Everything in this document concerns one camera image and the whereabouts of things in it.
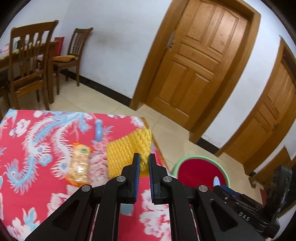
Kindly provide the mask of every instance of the table leg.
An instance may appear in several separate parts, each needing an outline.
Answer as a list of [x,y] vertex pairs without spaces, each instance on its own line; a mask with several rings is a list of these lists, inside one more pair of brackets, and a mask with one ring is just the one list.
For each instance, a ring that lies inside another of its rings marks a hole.
[[53,83],[53,54],[54,46],[49,46],[48,61],[47,61],[47,92],[48,101],[50,104],[54,102],[54,83]]

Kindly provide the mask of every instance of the silver bolt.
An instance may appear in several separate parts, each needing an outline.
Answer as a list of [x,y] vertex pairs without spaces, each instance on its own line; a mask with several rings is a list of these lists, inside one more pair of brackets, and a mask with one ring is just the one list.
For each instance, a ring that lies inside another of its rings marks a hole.
[[84,186],[81,188],[81,190],[82,190],[83,192],[88,192],[90,189],[91,189],[91,186],[90,186],[90,185],[84,185]]
[[207,186],[205,186],[205,185],[200,185],[200,186],[198,187],[198,190],[200,190],[201,192],[206,192],[206,191],[207,191]]
[[121,182],[122,183],[122,182],[124,182],[126,180],[126,178],[124,176],[119,176],[119,177],[116,178],[116,180],[118,182]]
[[170,176],[165,176],[165,177],[163,177],[163,181],[166,183],[169,183],[172,181],[172,178]]

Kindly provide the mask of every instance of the yellow mesh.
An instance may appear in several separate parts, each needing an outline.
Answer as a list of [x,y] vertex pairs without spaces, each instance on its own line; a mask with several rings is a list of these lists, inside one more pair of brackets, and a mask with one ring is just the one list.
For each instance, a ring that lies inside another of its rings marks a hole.
[[140,171],[149,169],[148,157],[151,150],[151,128],[138,128],[128,136],[112,141],[107,146],[109,177],[119,176],[124,166],[132,164],[134,153],[141,157]]

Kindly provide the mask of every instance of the tablecloth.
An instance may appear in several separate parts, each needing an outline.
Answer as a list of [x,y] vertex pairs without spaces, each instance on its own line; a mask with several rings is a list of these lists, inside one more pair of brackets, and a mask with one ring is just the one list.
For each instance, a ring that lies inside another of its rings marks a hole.
[[[100,142],[96,119],[103,122]],[[109,180],[107,144],[143,125],[132,116],[10,109],[0,124],[0,219],[9,233],[23,241],[77,190],[65,181],[73,142],[94,150],[89,179],[95,187]],[[151,152],[163,165],[155,142]],[[168,205],[151,203],[149,177],[140,178],[137,203],[121,206],[118,240],[171,240]]]

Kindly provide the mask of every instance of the green rim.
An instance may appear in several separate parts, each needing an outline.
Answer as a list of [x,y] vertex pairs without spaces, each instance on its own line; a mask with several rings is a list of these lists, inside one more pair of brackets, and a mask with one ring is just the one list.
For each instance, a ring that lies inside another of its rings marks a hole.
[[175,176],[176,178],[178,178],[178,171],[179,171],[179,168],[181,166],[181,164],[185,161],[187,161],[188,159],[192,159],[192,158],[195,158],[195,159],[204,159],[212,164],[214,164],[215,166],[218,167],[218,169],[222,172],[222,174],[224,175],[225,179],[226,179],[226,184],[227,186],[230,188],[230,181],[229,181],[229,178],[228,178],[228,175],[227,173],[224,171],[224,169],[220,166],[219,163],[213,161],[212,159],[208,158],[208,157],[205,157],[205,156],[187,156],[185,158],[183,158],[181,161],[179,161],[173,168],[172,170],[172,175]]

